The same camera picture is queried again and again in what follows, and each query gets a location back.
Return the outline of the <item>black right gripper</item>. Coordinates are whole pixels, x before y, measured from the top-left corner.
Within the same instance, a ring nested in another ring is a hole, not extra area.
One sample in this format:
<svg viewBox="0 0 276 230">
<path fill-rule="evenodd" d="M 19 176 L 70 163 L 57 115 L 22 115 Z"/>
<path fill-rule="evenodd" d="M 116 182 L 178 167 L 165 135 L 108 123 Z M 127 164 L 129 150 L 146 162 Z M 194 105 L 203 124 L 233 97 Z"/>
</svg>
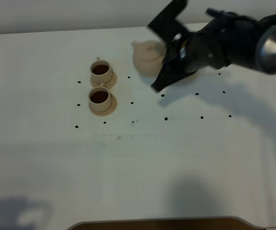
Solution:
<svg viewBox="0 0 276 230">
<path fill-rule="evenodd" d="M 187 3 L 187 0 L 172 0 L 147 25 L 167 46 L 164 64 L 151 84 L 155 92 L 161 92 L 204 67 L 221 69 L 235 64 L 263 71 L 257 46 L 270 27 L 269 17 L 257 20 L 208 8 L 206 13 L 213 19 L 193 32 L 177 20 Z"/>
</svg>

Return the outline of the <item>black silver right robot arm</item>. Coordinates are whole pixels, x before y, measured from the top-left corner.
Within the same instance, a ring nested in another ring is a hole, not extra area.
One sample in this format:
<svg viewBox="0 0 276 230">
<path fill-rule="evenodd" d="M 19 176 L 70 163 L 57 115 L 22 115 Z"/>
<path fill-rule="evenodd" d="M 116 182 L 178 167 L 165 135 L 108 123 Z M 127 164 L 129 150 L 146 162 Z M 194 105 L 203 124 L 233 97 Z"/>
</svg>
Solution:
<svg viewBox="0 0 276 230">
<path fill-rule="evenodd" d="M 208 8 L 212 20 L 201 30 L 187 30 L 177 16 L 187 1 L 171 1 L 148 25 L 166 45 L 162 68 L 152 84 L 160 92 L 204 67 L 231 64 L 276 74 L 276 14 L 260 20 Z"/>
</svg>

